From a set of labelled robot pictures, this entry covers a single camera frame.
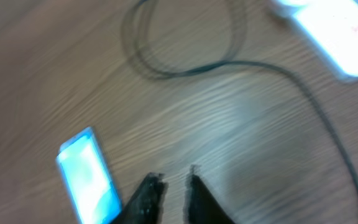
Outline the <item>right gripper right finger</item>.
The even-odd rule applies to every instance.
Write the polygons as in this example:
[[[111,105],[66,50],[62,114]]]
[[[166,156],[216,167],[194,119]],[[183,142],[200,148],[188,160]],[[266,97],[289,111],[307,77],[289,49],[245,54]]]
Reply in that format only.
[[[235,224],[198,175],[196,165],[190,167],[185,212],[190,224]]]

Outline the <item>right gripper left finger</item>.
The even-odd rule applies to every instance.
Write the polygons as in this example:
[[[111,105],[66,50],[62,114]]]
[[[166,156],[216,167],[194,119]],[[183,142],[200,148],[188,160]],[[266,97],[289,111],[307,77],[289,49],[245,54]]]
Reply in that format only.
[[[163,174],[148,173],[110,224],[157,224],[166,188]]]

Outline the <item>Galaxy smartphone with blue screen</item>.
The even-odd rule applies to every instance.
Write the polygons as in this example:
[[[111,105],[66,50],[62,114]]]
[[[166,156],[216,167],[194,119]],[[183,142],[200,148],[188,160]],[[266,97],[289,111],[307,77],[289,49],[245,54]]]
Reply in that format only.
[[[55,161],[81,224],[110,223],[120,214],[121,201],[91,127],[64,142]]]

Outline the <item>white power strip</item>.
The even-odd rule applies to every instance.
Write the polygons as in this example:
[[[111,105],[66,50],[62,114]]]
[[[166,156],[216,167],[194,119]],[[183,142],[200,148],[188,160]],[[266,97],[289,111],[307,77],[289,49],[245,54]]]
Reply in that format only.
[[[358,1],[270,0],[296,26],[341,80],[358,80]]]

